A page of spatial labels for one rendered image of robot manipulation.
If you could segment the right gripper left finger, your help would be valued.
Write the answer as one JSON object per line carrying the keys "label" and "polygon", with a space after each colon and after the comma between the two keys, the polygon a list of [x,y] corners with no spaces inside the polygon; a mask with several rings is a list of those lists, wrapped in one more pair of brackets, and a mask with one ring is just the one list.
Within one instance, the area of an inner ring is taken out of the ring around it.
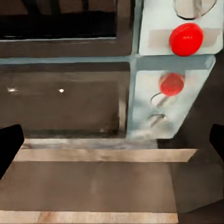
{"label": "right gripper left finger", "polygon": [[21,125],[0,129],[0,180],[24,142]]}

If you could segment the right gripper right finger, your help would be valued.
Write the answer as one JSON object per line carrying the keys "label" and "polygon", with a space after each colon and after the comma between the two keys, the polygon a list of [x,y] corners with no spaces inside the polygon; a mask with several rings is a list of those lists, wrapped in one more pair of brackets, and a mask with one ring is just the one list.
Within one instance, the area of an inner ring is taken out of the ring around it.
{"label": "right gripper right finger", "polygon": [[224,162],[224,126],[214,124],[211,128],[209,139]]}

